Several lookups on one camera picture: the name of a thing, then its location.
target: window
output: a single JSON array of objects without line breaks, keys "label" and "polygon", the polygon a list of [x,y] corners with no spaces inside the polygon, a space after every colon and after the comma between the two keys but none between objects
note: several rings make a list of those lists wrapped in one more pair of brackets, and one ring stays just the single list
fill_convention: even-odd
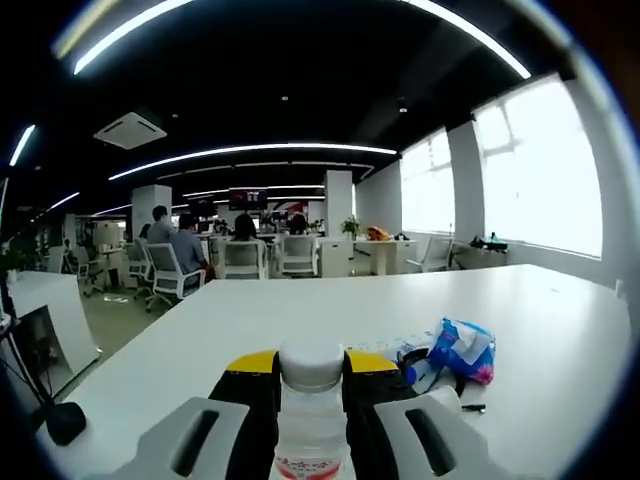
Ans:
[{"label": "window", "polygon": [[555,75],[475,113],[485,234],[599,257],[600,186],[591,145]]},{"label": "window", "polygon": [[400,177],[402,229],[453,232],[453,173],[449,140],[444,129],[403,152]]}]

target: ceiling vent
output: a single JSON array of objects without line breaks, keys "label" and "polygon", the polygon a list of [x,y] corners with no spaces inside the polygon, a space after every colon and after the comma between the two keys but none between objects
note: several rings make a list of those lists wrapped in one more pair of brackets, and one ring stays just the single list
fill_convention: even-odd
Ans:
[{"label": "ceiling vent", "polygon": [[167,132],[157,125],[135,112],[129,112],[98,131],[93,138],[131,150],[166,136]]}]

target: television screen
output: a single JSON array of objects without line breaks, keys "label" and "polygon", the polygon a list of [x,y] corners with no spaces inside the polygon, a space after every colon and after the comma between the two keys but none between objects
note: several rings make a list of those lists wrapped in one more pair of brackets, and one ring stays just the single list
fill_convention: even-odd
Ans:
[{"label": "television screen", "polygon": [[232,190],[229,192],[229,210],[266,210],[265,190]]}]

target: bottle label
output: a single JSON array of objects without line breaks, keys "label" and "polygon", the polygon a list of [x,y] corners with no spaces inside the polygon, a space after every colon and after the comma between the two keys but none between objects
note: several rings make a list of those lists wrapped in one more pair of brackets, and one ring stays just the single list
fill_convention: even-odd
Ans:
[{"label": "bottle label", "polygon": [[340,460],[336,458],[284,458],[276,456],[276,468],[284,478],[333,480],[338,478]]}]

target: led light strip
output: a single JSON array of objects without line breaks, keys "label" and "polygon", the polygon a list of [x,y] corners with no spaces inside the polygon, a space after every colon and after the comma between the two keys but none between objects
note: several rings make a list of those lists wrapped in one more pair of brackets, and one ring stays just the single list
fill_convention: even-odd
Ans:
[{"label": "led light strip", "polygon": [[136,28],[144,25],[148,21],[153,20],[163,13],[167,13],[174,8],[181,7],[182,5],[185,5],[192,1],[193,0],[167,0],[154,7],[149,8],[148,10],[145,10],[139,15],[136,15],[131,20],[120,25],[113,32],[111,32],[109,35],[96,43],[91,49],[89,49],[89,51],[85,53],[82,58],[80,58],[80,60],[78,60],[78,63],[76,63],[76,68],[73,71],[73,74],[77,75],[78,73],[80,73],[87,65],[95,60],[98,55],[100,55],[122,37],[131,33]]},{"label": "led light strip", "polygon": [[324,189],[324,185],[277,185],[270,187],[230,187],[224,188],[222,190],[209,190],[208,192],[193,192],[193,193],[185,193],[183,197],[195,197],[195,196],[211,196],[216,195],[218,193],[229,193],[231,190],[285,190],[285,189],[293,189],[293,188],[312,188],[312,189]]},{"label": "led light strip", "polygon": [[267,200],[324,200],[324,195],[308,195],[308,196],[293,196],[293,197],[267,197]]},{"label": "led light strip", "polygon": [[49,209],[47,210],[47,212],[50,212],[50,211],[51,211],[51,210],[53,210],[54,208],[59,207],[59,206],[60,206],[60,205],[62,205],[64,202],[68,202],[69,200],[71,200],[71,199],[72,199],[72,198],[74,198],[74,197],[77,197],[78,195],[80,195],[80,192],[73,193],[73,194],[69,195],[68,197],[63,198],[63,199],[62,199],[62,200],[60,200],[58,203],[54,203],[53,205],[51,205],[51,206],[49,207]]},{"label": "led light strip", "polygon": [[178,157],[165,158],[164,160],[158,160],[157,162],[147,163],[146,165],[141,165],[139,167],[132,168],[131,170],[127,170],[125,172],[118,173],[117,175],[113,175],[109,177],[109,181],[116,180],[118,178],[131,175],[132,173],[136,173],[141,170],[146,170],[148,168],[157,167],[159,165],[164,165],[167,163],[178,162],[180,160],[188,160],[190,158],[207,157],[211,155],[220,155],[223,153],[248,152],[252,150],[276,150],[276,149],[279,150],[279,149],[290,149],[290,148],[320,149],[320,150],[351,150],[351,151],[357,151],[357,152],[380,153],[384,155],[396,155],[398,153],[395,150],[388,150],[386,148],[364,147],[361,145],[340,145],[340,144],[333,144],[333,143],[268,143],[263,145],[244,145],[240,147],[214,148],[212,150],[205,150],[203,152],[188,153],[186,155],[180,155]]},{"label": "led light strip", "polygon": [[109,210],[103,210],[102,212],[98,212],[98,213],[94,213],[93,215],[91,215],[92,217],[98,217],[100,215],[104,215],[105,213],[109,213],[109,212],[115,212],[116,210],[121,210],[123,208],[129,208],[131,206],[131,204],[129,205],[122,205],[121,207],[115,207],[115,208],[110,208]]},{"label": "led light strip", "polygon": [[18,142],[18,146],[13,152],[13,156],[11,157],[11,161],[9,162],[10,167],[13,167],[16,163],[18,163],[18,158],[20,157],[20,154],[22,153],[24,146],[27,144],[27,141],[29,140],[29,137],[31,136],[35,128],[36,128],[35,125],[31,125],[30,127],[27,127],[27,129],[22,134],[22,137]]},{"label": "led light strip", "polygon": [[437,3],[434,3],[430,0],[401,0],[406,3],[410,3],[411,5],[415,5],[416,7],[428,12],[436,17],[444,20],[445,22],[450,23],[456,28],[459,28],[467,35],[472,36],[476,40],[478,40],[481,44],[495,53],[498,57],[500,57],[507,65],[509,65],[518,75],[520,75],[523,79],[527,79],[531,77],[531,73],[527,70],[524,65],[522,65],[516,58],[511,55],[502,45],[496,42],[489,35],[484,33],[478,27],[465,20],[464,18],[456,15],[450,10],[447,10],[444,7],[441,7]]}]

